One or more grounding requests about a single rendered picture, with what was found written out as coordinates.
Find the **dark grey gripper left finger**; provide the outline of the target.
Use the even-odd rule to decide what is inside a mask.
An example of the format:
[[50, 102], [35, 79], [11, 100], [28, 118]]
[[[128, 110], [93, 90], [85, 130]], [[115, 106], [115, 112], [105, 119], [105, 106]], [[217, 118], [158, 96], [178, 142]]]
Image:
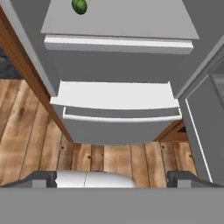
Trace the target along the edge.
[[27, 177], [3, 185], [16, 188], [56, 188], [56, 171], [33, 171]]

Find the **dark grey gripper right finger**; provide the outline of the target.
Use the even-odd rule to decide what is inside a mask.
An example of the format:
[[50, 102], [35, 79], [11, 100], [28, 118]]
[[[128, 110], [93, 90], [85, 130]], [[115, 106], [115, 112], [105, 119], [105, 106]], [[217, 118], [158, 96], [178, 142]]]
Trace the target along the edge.
[[212, 182], [198, 178], [190, 171], [168, 171], [167, 186], [172, 188], [223, 188], [223, 185], [214, 184]]

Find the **grey fridge door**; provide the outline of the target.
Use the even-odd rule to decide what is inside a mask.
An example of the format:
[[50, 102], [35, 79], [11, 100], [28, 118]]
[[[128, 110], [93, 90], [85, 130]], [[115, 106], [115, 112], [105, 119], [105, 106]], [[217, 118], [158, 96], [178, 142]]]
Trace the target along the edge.
[[224, 36], [178, 94], [194, 162], [201, 179], [224, 186]]

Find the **grey fridge freezer drawer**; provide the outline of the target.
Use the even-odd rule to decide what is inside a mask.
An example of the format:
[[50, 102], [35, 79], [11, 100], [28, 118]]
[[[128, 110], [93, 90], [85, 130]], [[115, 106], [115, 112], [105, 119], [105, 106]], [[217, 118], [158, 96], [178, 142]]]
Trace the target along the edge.
[[65, 120], [62, 110], [76, 116], [145, 118], [177, 116], [179, 101], [168, 83], [62, 81], [50, 100], [71, 138], [82, 144], [143, 144], [153, 141], [174, 121], [87, 122]]

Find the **grey fridge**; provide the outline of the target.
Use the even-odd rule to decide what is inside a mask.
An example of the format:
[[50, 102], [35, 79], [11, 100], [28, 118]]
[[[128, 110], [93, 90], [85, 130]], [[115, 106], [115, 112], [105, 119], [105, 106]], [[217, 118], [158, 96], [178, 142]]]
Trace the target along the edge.
[[182, 0], [199, 34], [188, 54], [48, 50], [41, 32], [51, 0], [0, 0], [0, 6], [51, 98], [62, 81], [168, 83], [175, 99], [224, 36], [224, 0]]

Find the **grey fridge shelf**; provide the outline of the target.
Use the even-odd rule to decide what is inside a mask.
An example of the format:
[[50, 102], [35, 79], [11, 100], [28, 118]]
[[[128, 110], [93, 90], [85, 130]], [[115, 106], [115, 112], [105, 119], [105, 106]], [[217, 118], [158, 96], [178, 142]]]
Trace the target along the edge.
[[199, 37], [182, 0], [51, 0], [41, 29], [48, 50], [188, 54]]

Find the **green avocado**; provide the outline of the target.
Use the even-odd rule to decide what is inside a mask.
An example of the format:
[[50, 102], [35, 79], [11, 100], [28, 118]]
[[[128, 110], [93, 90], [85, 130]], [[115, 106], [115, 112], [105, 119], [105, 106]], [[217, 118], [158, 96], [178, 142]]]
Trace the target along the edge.
[[72, 0], [72, 6], [73, 10], [80, 15], [85, 14], [88, 9], [86, 0]]

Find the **brown wooden cabinet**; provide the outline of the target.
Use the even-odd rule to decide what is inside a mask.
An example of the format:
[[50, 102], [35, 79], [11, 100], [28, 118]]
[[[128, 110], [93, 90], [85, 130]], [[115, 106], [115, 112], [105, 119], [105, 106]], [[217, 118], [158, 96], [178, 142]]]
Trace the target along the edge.
[[183, 120], [174, 121], [154, 139], [154, 142], [188, 142], [185, 127]]

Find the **white rounded object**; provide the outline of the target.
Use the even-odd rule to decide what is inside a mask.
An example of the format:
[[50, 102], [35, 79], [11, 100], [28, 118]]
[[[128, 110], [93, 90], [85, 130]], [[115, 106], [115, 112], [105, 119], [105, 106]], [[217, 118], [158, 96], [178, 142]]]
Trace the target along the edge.
[[136, 188], [124, 175], [106, 171], [57, 171], [58, 188]]

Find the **brown wooden cabinet panel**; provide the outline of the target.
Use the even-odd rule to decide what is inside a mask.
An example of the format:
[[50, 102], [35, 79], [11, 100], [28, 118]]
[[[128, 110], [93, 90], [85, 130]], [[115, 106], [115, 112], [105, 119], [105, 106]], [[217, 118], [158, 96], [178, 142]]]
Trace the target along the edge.
[[50, 117], [55, 121], [62, 134], [68, 142], [74, 140], [70, 137], [66, 127], [58, 117], [56, 111], [50, 103], [51, 96], [48, 93], [46, 86], [41, 80], [38, 71], [34, 67], [30, 57], [25, 51], [18, 35], [13, 27], [3, 8], [0, 6], [0, 45], [4, 49], [7, 56], [10, 58], [15, 68], [20, 72], [21, 76], [27, 82], [33, 93], [45, 107]]

